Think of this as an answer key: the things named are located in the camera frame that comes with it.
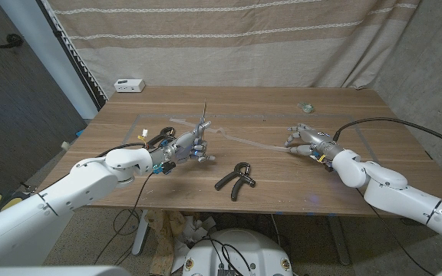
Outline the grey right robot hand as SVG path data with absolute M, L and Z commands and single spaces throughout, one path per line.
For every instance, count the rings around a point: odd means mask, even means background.
M 288 128 L 292 134 L 285 141 L 284 147 L 289 149 L 290 153 L 297 153 L 302 156 L 310 156 L 317 153 L 319 156 L 333 160 L 344 148 L 338 145 L 327 133 L 319 132 L 312 127 L 299 123 L 297 126 Z M 294 139 L 300 139 L 303 144 L 299 146 L 290 146 Z

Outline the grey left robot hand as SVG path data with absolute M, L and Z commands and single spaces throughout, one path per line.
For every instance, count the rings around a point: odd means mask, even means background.
M 195 159 L 202 163 L 207 160 L 212 161 L 215 156 L 207 156 L 207 142 L 203 139 L 204 130 L 210 127 L 211 122 L 198 123 L 194 130 L 184 133 L 165 146 L 150 153 L 154 165 L 173 162 L 181 164 L 189 159 Z

